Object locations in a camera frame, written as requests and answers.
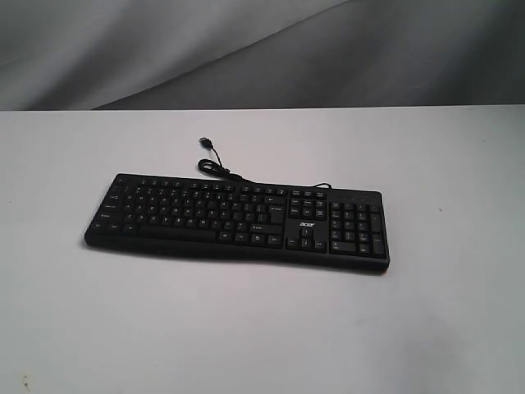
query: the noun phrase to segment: keyboard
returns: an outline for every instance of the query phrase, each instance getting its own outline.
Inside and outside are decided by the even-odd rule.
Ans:
[[[384,271],[381,193],[118,174],[88,245],[211,259]]]

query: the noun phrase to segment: cable cord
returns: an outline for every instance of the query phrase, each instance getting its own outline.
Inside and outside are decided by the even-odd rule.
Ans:
[[[219,163],[217,163],[209,158],[203,158],[199,161],[199,164],[198,164],[199,171],[201,171],[202,173],[206,175],[214,176],[216,178],[227,179],[230,181],[244,181],[244,182],[253,183],[253,181],[243,178],[239,174],[234,174],[228,168],[222,165],[222,161],[219,156],[219,153],[215,150],[215,148],[213,148],[213,142],[209,138],[203,137],[199,140],[199,142],[203,148],[207,150],[212,150],[215,153],[215,156],[217,156],[217,160],[219,161]],[[318,183],[317,185],[314,185],[311,187],[320,187],[320,186],[327,186],[328,189],[331,189],[331,185],[326,182]]]

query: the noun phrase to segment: computer keyboard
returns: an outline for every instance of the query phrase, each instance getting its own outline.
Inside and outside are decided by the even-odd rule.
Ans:
[[[390,262],[376,191],[118,174],[84,238],[175,256],[381,271]]]

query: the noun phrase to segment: gray fabric backdrop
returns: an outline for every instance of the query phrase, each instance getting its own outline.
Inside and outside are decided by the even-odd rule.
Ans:
[[[1,109],[525,103],[522,0],[0,0]]]

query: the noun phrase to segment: white table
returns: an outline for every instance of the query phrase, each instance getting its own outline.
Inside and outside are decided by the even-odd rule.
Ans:
[[[84,246],[115,174],[199,176],[204,135],[381,191],[389,271]],[[524,149],[525,106],[0,113],[0,392],[524,392]]]

